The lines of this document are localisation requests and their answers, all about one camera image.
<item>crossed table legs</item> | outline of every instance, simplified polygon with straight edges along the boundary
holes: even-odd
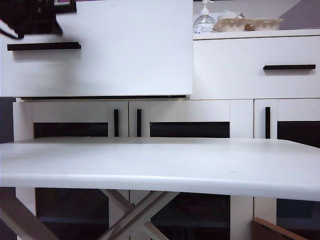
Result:
[[[179,192],[151,191],[133,206],[117,190],[101,190],[125,212],[98,240],[117,240],[129,237],[142,228],[153,240],[168,240],[150,218],[167,205]],[[22,240],[58,240],[17,198],[7,189],[0,189],[0,218]]]

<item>drawer handle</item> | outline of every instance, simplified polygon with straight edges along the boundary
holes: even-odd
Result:
[[[136,136],[141,137],[141,109],[136,110]]]
[[[265,108],[265,138],[270,139],[271,133],[271,107]]]
[[[69,42],[48,42],[48,43],[20,43],[8,44],[8,51],[30,51],[30,50],[65,50],[65,49],[81,49],[81,45],[77,41]]]
[[[113,110],[114,136],[119,137],[119,110]]]
[[[315,64],[302,65],[265,65],[263,70],[312,70],[316,69]]]

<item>white drawer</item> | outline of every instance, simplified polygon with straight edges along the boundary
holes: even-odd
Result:
[[[61,37],[2,36],[1,96],[191,94],[192,7],[192,0],[79,1],[77,14],[57,15]],[[7,51],[52,42],[81,49]]]
[[[320,36],[195,40],[191,99],[319,98]]]

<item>soap dispenser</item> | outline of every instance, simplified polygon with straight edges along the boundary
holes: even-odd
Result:
[[[193,32],[195,34],[201,34],[205,32],[212,32],[216,21],[209,16],[209,9],[207,8],[208,2],[213,3],[210,0],[202,0],[203,9],[201,10],[201,16],[198,17],[193,25]]]

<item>brown wooden board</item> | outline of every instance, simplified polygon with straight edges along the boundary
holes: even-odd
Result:
[[[274,225],[261,218],[252,220],[252,239],[253,240],[307,240],[291,231],[280,226]]]

